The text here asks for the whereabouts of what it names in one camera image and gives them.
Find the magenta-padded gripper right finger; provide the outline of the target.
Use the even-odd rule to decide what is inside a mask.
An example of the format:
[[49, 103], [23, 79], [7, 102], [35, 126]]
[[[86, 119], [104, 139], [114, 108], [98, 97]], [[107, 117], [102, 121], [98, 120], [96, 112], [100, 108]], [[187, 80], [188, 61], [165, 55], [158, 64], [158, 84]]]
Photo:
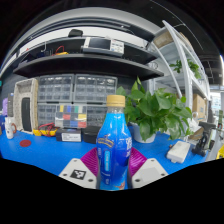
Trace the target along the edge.
[[128, 163], [128, 188], [136, 189], [166, 177], [168, 173], [155, 158], [147, 159], [132, 148]]

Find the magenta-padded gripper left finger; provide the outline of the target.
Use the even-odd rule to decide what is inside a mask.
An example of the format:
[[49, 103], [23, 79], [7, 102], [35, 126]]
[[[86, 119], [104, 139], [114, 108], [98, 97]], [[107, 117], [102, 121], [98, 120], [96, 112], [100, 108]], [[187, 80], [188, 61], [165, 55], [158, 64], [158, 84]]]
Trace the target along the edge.
[[91, 149], [80, 159], [73, 158], [59, 176], [84, 188], [99, 188], [99, 163], [97, 148]]

